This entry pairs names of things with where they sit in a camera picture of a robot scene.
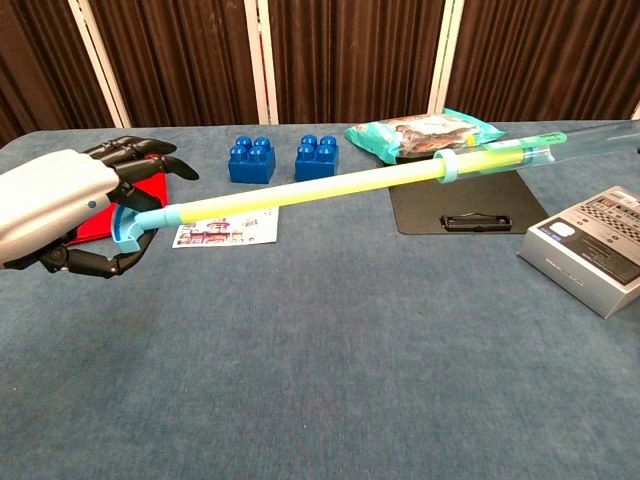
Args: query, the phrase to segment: gray box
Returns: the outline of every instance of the gray box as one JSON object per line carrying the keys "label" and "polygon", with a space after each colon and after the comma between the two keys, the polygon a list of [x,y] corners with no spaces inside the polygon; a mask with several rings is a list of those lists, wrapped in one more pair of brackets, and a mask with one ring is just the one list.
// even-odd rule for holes
{"label": "gray box", "polygon": [[640,196],[612,187],[549,217],[518,255],[609,318],[640,296]]}

